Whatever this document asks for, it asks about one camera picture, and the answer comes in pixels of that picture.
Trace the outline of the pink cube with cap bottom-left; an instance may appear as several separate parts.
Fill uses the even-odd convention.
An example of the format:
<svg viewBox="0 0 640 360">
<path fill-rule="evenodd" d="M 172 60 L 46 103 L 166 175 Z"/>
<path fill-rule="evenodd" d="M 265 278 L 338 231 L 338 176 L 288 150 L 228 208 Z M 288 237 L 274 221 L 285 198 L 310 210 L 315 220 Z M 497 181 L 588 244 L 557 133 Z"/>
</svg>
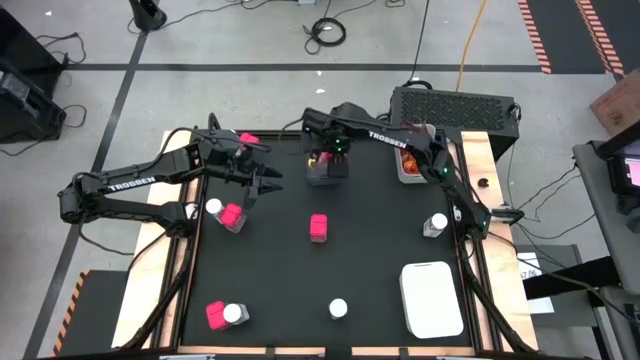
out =
<svg viewBox="0 0 640 360">
<path fill-rule="evenodd" d="M 205 307 L 206 319 L 211 330 L 221 331 L 230 326 L 224 317 L 225 307 L 223 301 L 214 301 Z"/>
</svg>

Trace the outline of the black stand base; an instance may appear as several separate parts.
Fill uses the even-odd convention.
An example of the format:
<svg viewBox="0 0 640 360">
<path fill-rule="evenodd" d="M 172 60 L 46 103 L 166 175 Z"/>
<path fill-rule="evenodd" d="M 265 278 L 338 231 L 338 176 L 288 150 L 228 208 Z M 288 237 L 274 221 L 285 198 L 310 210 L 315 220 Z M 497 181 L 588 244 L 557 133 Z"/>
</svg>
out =
<svg viewBox="0 0 640 360">
<path fill-rule="evenodd" d="M 135 26 L 150 32 L 160 29 L 167 21 L 167 15 L 160 9 L 156 0 L 128 0 Z"/>
</svg>

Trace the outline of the orange-striped black floor mat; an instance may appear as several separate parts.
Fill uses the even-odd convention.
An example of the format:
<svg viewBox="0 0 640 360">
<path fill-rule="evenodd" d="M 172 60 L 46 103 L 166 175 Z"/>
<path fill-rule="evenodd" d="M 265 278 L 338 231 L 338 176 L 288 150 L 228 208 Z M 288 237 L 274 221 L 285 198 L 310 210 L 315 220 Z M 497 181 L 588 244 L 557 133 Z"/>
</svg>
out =
<svg viewBox="0 0 640 360">
<path fill-rule="evenodd" d="M 541 70 L 613 74 L 640 68 L 640 0 L 517 0 Z"/>
</svg>

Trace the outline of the orange-edged black floor mat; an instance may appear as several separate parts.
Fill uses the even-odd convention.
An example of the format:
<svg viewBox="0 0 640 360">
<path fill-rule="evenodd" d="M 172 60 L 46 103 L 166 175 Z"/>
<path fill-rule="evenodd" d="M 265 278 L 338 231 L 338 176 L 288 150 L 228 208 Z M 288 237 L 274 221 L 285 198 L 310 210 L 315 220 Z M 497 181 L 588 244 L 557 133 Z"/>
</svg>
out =
<svg viewBox="0 0 640 360">
<path fill-rule="evenodd" d="M 54 356 L 111 350 L 126 280 L 125 271 L 86 270 L 79 274 L 53 347 Z"/>
</svg>

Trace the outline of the small white plastic bin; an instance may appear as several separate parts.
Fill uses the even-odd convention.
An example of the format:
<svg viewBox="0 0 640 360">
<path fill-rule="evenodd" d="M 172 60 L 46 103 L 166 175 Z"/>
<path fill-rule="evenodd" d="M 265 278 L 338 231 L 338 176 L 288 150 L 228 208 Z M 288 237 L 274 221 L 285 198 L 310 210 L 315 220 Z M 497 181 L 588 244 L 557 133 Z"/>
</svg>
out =
<svg viewBox="0 0 640 360">
<path fill-rule="evenodd" d="M 446 137 L 444 133 L 428 123 L 411 124 L 404 132 L 404 134 L 415 133 L 422 134 L 420 140 L 426 140 L 428 142 L 427 147 L 423 149 L 421 148 L 421 143 L 419 143 L 419 147 L 415 149 L 414 145 L 407 145 L 406 142 L 395 142 L 394 155 L 398 179 L 403 184 L 426 184 L 429 182 L 436 185 L 443 184 L 450 173 L 447 165 L 447 155 L 445 154 Z M 420 172 L 419 175 L 409 176 L 403 172 L 401 150 L 406 150 L 415 157 Z"/>
</svg>

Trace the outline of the black equipment case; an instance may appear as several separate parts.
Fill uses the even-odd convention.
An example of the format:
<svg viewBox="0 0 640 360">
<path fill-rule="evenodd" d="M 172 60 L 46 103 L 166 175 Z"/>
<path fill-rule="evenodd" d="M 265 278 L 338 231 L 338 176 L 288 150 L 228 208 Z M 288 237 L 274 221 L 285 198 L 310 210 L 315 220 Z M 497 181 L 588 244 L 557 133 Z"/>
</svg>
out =
<svg viewBox="0 0 640 360">
<path fill-rule="evenodd" d="M 65 66 L 0 6 L 0 144 L 60 137 L 53 90 Z"/>
</svg>

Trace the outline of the black aluminium table frame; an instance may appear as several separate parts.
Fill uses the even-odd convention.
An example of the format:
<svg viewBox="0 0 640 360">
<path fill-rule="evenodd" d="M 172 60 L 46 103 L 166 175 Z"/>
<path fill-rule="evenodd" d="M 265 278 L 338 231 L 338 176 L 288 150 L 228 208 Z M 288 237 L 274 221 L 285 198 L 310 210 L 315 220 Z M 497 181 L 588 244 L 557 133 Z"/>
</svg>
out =
<svg viewBox="0 0 640 360">
<path fill-rule="evenodd" d="M 457 266 L 460 272 L 460 277 L 463 283 L 463 294 L 465 297 L 465 305 L 469 315 L 469 323 L 472 327 L 472 331 L 471 331 L 472 343 L 470 346 L 468 346 L 472 348 L 472 354 L 470 356 L 464 355 L 461 357 L 473 357 L 473 356 L 482 357 L 482 356 L 489 356 L 489 355 L 507 357 L 507 356 L 515 356 L 515 355 L 523 356 L 528 353 L 529 354 L 534 353 L 536 352 L 536 349 L 530 347 L 529 345 L 527 345 L 527 343 L 525 343 L 522 340 L 522 338 L 518 335 L 518 333 L 514 331 L 514 329 L 510 326 L 509 322 L 506 320 L 506 318 L 503 316 L 503 314 L 501 313 L 501 311 L 493 301 L 491 284 L 490 282 L 487 283 L 490 279 L 489 279 L 489 274 L 487 270 L 486 260 L 484 258 L 484 247 L 483 247 L 483 241 L 487 239 L 490 234 L 497 235 L 490 231 L 490 226 L 489 226 L 489 233 L 486 238 L 479 240 L 479 239 L 472 239 L 469 237 L 463 237 L 462 239 L 458 240 L 456 243 L 455 260 L 457 262 Z M 144 248 L 140 251 L 140 253 L 137 254 L 139 257 L 138 261 L 140 260 L 141 257 L 143 257 L 146 254 L 146 252 L 148 252 L 148 250 L 154 244 L 156 244 L 159 241 L 159 238 L 163 236 L 166 236 L 166 235 L 161 233 L 159 236 L 154 238 L 148 245 L 144 246 Z M 171 336 L 171 344 L 166 347 L 175 347 L 178 350 L 179 346 L 186 346 L 183 343 L 183 333 L 186 329 L 185 316 L 189 308 L 190 291 L 194 283 L 194 276 L 196 273 L 195 267 L 197 264 L 197 258 L 201 252 L 201 246 L 200 246 L 199 237 L 197 235 L 193 235 L 190 238 L 180 238 L 180 237 L 168 237 L 168 238 L 170 238 L 175 242 L 177 242 L 177 240 L 179 239 L 187 240 L 183 262 L 179 266 L 178 272 L 174 275 L 174 278 L 172 280 L 169 280 L 169 277 L 168 277 L 169 275 L 168 267 L 167 269 L 165 269 L 163 286 L 162 286 L 163 289 L 161 290 L 162 295 L 160 300 L 158 301 L 158 303 L 160 303 L 164 297 L 169 295 L 169 288 L 172 281 L 177 279 L 180 269 L 185 268 L 187 270 L 187 273 L 182 279 L 181 287 L 175 293 L 170 295 L 170 301 L 172 297 L 177 298 L 178 320 L 176 321 L 177 324 L 176 323 L 174 324 L 178 325 L 177 326 L 178 329 L 177 329 L 177 334 L 174 334 Z M 481 305 L 483 306 L 483 308 L 485 308 L 485 310 L 488 313 L 488 316 L 489 316 L 488 321 L 490 326 L 489 332 L 490 332 L 490 335 L 494 337 L 494 340 L 492 340 L 492 345 L 496 346 L 497 349 L 480 346 L 482 338 L 480 333 L 480 325 L 479 325 L 477 309 L 475 307 L 476 298 L 480 301 Z M 170 301 L 163 313 L 165 313 L 166 310 L 168 309 L 170 305 Z M 162 325 L 160 325 L 160 322 L 161 322 L 161 318 L 158 320 L 153 332 L 145 339 L 145 342 L 143 344 L 144 347 L 164 348 L 159 346 L 160 335 L 154 335 L 154 333 L 157 330 L 161 329 Z M 408 347 L 445 347 L 445 346 L 408 346 L 406 344 L 397 345 L 397 346 L 404 348 L 404 351 L 407 351 L 406 348 Z M 246 351 L 243 351 L 240 354 L 226 354 L 226 355 L 222 355 L 222 354 L 218 355 L 215 353 L 213 354 L 215 354 L 218 357 L 240 356 L 240 357 L 249 358 L 251 356 L 264 356 L 266 358 L 273 358 L 273 359 L 281 358 L 281 357 L 283 358 L 283 357 L 302 357 L 302 356 L 315 356 L 315 357 L 325 356 L 325 355 L 293 354 L 293 355 L 284 355 L 284 356 L 281 355 L 280 357 L 278 357 L 276 356 L 275 350 L 274 350 L 276 347 L 287 347 L 287 348 L 289 347 L 298 348 L 298 347 L 276 346 L 272 343 L 269 343 L 265 346 L 251 346 L 251 347 L 267 347 L 268 348 L 267 354 L 266 355 L 247 354 Z M 340 346 L 339 349 L 345 354 L 348 354 L 354 357 L 352 355 L 353 347 L 395 347 L 395 346 L 347 347 L 345 345 L 342 345 Z M 456 357 L 456 356 L 433 356 L 433 355 L 419 356 L 417 359 L 436 358 L 436 357 Z M 400 355 L 400 358 L 398 359 L 412 360 L 410 359 L 410 356 L 408 356 L 406 353 L 404 355 Z"/>
</svg>

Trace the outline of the cardboard box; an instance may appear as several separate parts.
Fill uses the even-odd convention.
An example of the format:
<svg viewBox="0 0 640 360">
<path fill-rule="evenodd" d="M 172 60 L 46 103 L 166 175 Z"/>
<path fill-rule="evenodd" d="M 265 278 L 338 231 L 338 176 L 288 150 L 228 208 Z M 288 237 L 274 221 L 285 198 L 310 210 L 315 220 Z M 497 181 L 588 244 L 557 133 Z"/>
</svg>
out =
<svg viewBox="0 0 640 360">
<path fill-rule="evenodd" d="M 610 136 L 640 121 L 640 68 L 636 68 L 590 104 Z"/>
</svg>

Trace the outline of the grey cart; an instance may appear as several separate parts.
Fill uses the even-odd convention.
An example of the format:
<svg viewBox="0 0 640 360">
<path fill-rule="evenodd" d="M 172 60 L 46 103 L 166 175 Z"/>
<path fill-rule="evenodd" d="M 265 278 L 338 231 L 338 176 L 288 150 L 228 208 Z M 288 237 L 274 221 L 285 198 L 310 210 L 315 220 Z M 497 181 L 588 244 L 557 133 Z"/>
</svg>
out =
<svg viewBox="0 0 640 360">
<path fill-rule="evenodd" d="M 573 154 L 622 287 L 640 295 L 640 233 L 633 233 L 617 211 L 606 162 L 588 144 L 575 145 Z"/>
</svg>

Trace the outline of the white paper sheet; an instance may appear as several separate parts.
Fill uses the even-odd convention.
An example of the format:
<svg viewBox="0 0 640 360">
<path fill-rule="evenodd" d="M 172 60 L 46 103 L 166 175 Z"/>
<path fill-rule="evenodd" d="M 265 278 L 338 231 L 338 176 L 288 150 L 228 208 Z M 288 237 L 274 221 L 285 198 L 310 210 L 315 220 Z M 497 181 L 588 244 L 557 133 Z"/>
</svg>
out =
<svg viewBox="0 0 640 360">
<path fill-rule="evenodd" d="M 518 253 L 517 258 L 520 276 L 523 281 L 542 274 L 537 255 L 534 252 Z M 528 305 L 531 315 L 555 312 L 550 297 L 529 300 Z"/>
</svg>

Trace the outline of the grey translucent plastic bin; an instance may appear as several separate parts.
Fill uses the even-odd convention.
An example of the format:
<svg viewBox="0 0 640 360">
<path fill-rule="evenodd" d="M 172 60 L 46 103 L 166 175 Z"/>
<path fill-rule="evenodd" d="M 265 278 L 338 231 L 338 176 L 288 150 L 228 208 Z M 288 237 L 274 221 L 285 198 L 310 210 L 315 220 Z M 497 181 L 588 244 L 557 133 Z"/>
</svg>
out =
<svg viewBox="0 0 640 360">
<path fill-rule="evenodd" d="M 303 152 L 306 156 L 306 178 L 311 186 L 328 186 L 338 184 L 347 178 L 328 178 L 324 168 L 316 168 L 315 161 L 321 152 L 323 141 L 331 136 L 323 136 L 317 133 L 304 133 L 302 137 Z"/>
</svg>

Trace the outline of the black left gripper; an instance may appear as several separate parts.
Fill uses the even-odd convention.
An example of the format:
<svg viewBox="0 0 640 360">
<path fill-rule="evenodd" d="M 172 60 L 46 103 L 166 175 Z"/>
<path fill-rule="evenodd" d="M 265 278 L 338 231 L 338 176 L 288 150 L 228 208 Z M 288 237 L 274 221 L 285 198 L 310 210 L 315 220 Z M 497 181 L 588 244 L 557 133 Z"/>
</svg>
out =
<svg viewBox="0 0 640 360">
<path fill-rule="evenodd" d="M 242 201 L 243 210 L 251 210 L 255 206 L 259 197 L 259 186 L 261 195 L 280 191 L 283 189 L 283 186 L 279 184 L 270 182 L 260 183 L 260 180 L 258 179 L 259 173 L 261 177 L 283 177 L 282 173 L 275 168 L 272 168 L 270 166 L 257 165 L 248 172 L 241 172 L 240 170 L 231 171 L 224 178 L 224 181 L 226 183 L 236 183 L 245 188 L 245 193 Z"/>
</svg>

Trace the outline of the wooden table board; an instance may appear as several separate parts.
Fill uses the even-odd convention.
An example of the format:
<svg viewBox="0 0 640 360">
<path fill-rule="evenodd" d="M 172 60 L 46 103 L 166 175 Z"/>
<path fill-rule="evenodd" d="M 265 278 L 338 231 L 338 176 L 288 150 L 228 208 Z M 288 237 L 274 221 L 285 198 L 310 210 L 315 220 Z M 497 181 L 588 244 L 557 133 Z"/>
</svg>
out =
<svg viewBox="0 0 640 360">
<path fill-rule="evenodd" d="M 190 133 L 178 131 L 167 143 L 168 150 L 174 150 L 188 144 L 191 140 Z M 472 181 L 486 177 L 490 181 L 488 188 L 476 190 L 480 198 L 489 206 L 502 203 L 502 192 L 499 188 L 496 165 L 493 160 L 492 149 L 487 133 L 465 131 L 461 133 L 461 148 L 454 148 L 452 154 L 464 153 L 466 168 L 469 178 Z M 196 198 L 198 180 L 194 180 L 187 185 L 186 197 L 188 201 Z M 154 205 L 160 205 L 167 201 L 179 199 L 182 188 L 179 185 L 151 186 L 148 201 Z M 529 306 L 525 297 L 524 286 L 519 273 L 519 262 L 516 250 L 513 245 L 512 234 L 509 226 L 504 223 L 492 221 L 490 234 L 483 241 L 484 258 L 487 264 L 489 281 L 492 289 L 493 301 L 499 308 L 510 326 L 518 333 L 522 340 L 530 347 L 538 349 L 538 343 L 534 332 Z M 142 224 L 135 253 L 138 254 L 154 238 L 162 233 L 161 227 L 152 223 Z M 179 239 L 177 242 L 163 236 L 154 244 L 146 254 L 140 258 L 137 265 L 131 270 L 124 291 L 124 297 L 117 320 L 116 330 L 112 339 L 112 347 L 123 345 L 128 341 L 139 327 L 141 327 L 153 308 L 161 298 L 165 269 L 168 267 L 169 280 L 174 278 L 179 266 L 183 262 L 185 246 L 187 240 Z M 490 335 L 489 316 L 480 301 L 475 299 L 477 309 L 481 345 L 486 348 L 496 348 L 492 345 L 494 337 Z M 161 317 L 161 329 L 154 335 L 160 335 L 160 347 L 171 344 L 171 336 L 177 334 L 177 326 L 174 323 L 178 320 L 177 298 L 172 297 L 170 305 Z M 470 356 L 470 347 L 408 347 L 407 351 L 399 346 L 395 347 L 353 347 L 352 355 L 355 356 L 375 356 L 400 358 L 405 353 L 410 359 L 417 359 L 419 356 Z M 266 355 L 267 347 L 220 347 L 220 346 L 179 346 L 180 352 L 186 353 L 215 353 L 215 354 L 240 354 L 246 351 L 247 354 Z M 276 347 L 276 356 L 305 354 L 305 355 L 325 355 L 326 351 L 321 347 Z"/>
</svg>

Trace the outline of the large white plastic bin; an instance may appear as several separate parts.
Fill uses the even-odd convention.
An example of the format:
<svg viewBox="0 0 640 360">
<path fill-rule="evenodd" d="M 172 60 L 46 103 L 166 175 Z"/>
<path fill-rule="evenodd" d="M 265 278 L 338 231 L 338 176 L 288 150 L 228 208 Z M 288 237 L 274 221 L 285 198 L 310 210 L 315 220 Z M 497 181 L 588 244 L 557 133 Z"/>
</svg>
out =
<svg viewBox="0 0 640 360">
<path fill-rule="evenodd" d="M 399 276 L 408 331 L 418 339 L 460 335 L 464 321 L 450 266 L 442 261 L 405 265 Z"/>
</svg>

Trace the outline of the black perforated computer case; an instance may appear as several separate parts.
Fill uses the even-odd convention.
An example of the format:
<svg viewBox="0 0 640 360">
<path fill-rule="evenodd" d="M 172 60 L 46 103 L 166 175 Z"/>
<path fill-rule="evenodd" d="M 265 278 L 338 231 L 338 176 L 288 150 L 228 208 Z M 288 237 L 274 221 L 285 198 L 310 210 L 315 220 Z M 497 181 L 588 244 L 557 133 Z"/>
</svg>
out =
<svg viewBox="0 0 640 360">
<path fill-rule="evenodd" d="M 519 139 L 520 118 L 512 97 L 396 87 L 390 100 L 392 124 L 431 124 L 447 134 L 484 131 L 495 159 Z"/>
</svg>

